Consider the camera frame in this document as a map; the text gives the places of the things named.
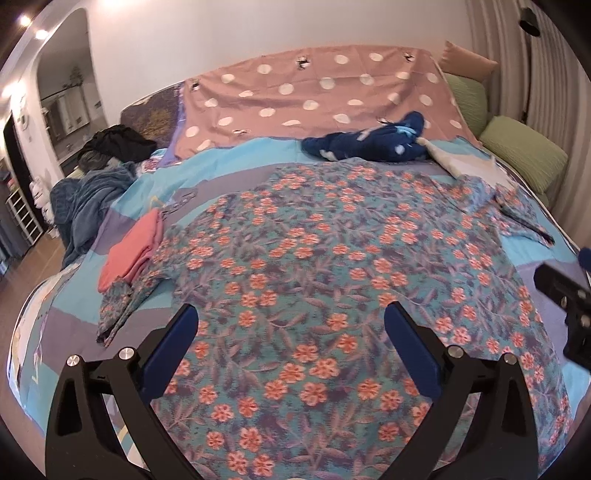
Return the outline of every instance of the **beige pillow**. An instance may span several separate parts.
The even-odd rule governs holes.
[[[445,51],[441,60],[439,60],[439,66],[444,72],[473,79],[477,82],[484,81],[497,65],[497,62],[473,51],[458,47],[447,40],[445,42]]]

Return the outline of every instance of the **bed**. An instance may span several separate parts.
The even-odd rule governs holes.
[[[69,355],[88,361],[137,346],[189,301],[197,337],[152,406],[204,478],[377,478],[429,407],[384,332],[383,309],[398,299],[446,345],[520,357],[540,469],[556,458],[589,375],[563,358],[564,315],[536,292],[533,272],[549,262],[588,282],[576,246],[525,182],[508,169],[522,185],[511,201],[553,246],[507,219],[484,225],[491,192],[479,200],[476,180],[433,162],[328,163],[298,141],[416,109],[439,148],[488,158],[428,52],[345,46],[260,57],[143,99],[122,119],[142,132],[131,118],[149,123],[162,96],[168,115],[154,117],[166,128],[150,128],[168,150],[112,205],[91,251],[39,286],[17,320],[9,382],[41,431]],[[163,209],[165,246],[145,274],[158,282],[103,299],[96,285],[109,248],[152,207]],[[186,266],[180,276],[173,260]],[[105,348],[96,332],[109,320]],[[475,404],[441,464],[458,451]],[[141,464],[116,405],[108,408]]]

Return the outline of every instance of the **wooden floor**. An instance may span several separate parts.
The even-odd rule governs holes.
[[[8,387],[6,367],[12,331],[18,313],[32,290],[60,271],[64,247],[59,238],[45,234],[19,262],[13,262],[0,280],[0,416],[29,458],[44,472],[44,440]]]

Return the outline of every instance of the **black door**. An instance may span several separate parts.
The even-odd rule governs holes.
[[[32,182],[33,178],[31,177],[31,172],[29,171],[27,162],[25,162],[25,159],[22,156],[21,146],[18,143],[17,138],[16,125],[14,124],[14,118],[12,115],[4,127],[4,141],[6,143],[8,158],[10,158],[12,169],[14,170],[14,174],[17,177],[16,181],[18,186],[22,190],[22,193],[25,196],[29,207],[31,207],[35,218],[41,225],[41,228],[43,228],[45,231],[47,229],[47,225],[43,219],[43,214],[41,213],[40,209],[35,207],[35,201],[33,200],[31,189],[29,188],[29,184]]]

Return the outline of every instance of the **silver screw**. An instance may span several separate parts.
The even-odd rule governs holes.
[[[447,347],[447,353],[453,358],[462,358],[464,356],[463,348],[457,345],[450,345]]]
[[[503,358],[505,359],[505,363],[509,365],[515,365],[517,363],[517,357],[512,353],[506,353]]]
[[[129,360],[135,354],[135,350],[132,349],[130,346],[126,346],[119,350],[119,358],[122,360]]]
[[[80,363],[80,357],[78,355],[70,355],[68,360],[66,360],[66,364],[68,367],[75,367]]]

